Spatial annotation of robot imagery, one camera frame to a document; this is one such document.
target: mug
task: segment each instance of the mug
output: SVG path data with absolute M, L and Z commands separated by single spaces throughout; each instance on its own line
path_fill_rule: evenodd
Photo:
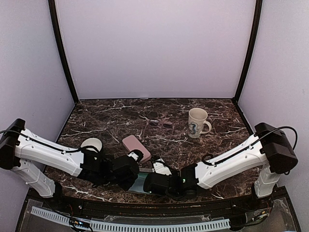
M 193 108 L 189 111 L 189 130 L 188 135 L 191 138 L 198 138 L 201 134 L 206 134 L 211 131 L 211 123 L 206 121 L 208 114 L 201 108 Z M 208 131 L 203 131 L 204 124 L 208 126 Z

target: white wall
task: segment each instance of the white wall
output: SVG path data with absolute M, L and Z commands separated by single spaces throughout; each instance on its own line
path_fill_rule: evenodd
M 283 176 L 303 231 L 309 231 L 309 1 L 265 0 L 240 99 L 252 126 L 289 125 L 299 134 L 298 165 Z M 293 132 L 286 131 L 294 143 Z
M 57 0 L 80 99 L 232 98 L 255 0 Z
M 0 1 L 0 130 L 20 117 L 55 141 L 73 105 L 48 1 Z M 27 190 L 18 176 L 0 169 L 1 231 L 15 231 Z

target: blue design on mug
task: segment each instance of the blue design on mug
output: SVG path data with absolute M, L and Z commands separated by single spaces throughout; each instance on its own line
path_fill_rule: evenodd
M 189 124 L 189 132 L 190 134 L 196 134 L 198 130 L 198 124 L 195 122 L 190 122 Z

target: white round object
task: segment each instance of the white round object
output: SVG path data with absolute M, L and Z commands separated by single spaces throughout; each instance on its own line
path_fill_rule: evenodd
M 100 139 L 97 138 L 89 138 L 83 141 L 81 147 L 84 146 L 94 146 L 96 149 L 98 149 L 98 151 L 100 151 L 102 149 L 102 142 Z M 87 148 L 87 149 L 90 151 L 95 151 L 95 149 L 93 148 Z

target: marble table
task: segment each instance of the marble table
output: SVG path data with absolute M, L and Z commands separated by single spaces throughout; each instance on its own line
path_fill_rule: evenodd
M 198 139 L 187 136 L 188 112 L 200 107 L 209 113 L 213 129 Z M 169 122 L 173 129 L 151 127 L 154 119 Z M 239 114 L 229 99 L 125 99 L 84 100 L 73 110 L 59 138 L 59 143 L 79 147 L 90 137 L 103 142 L 107 154 L 127 154 L 122 139 L 135 135 L 153 155 L 159 155 L 175 169 L 181 169 L 211 153 L 218 156 L 239 145 L 249 136 Z M 142 167 L 151 167 L 150 163 Z M 125 192 L 117 185 L 92 188 L 88 181 L 47 167 L 45 174 L 63 186 L 63 193 L 76 198 L 115 203 L 183 203 L 228 199 L 251 193 L 260 168 L 252 168 L 205 190 L 198 197 L 176 202 L 168 197 Z

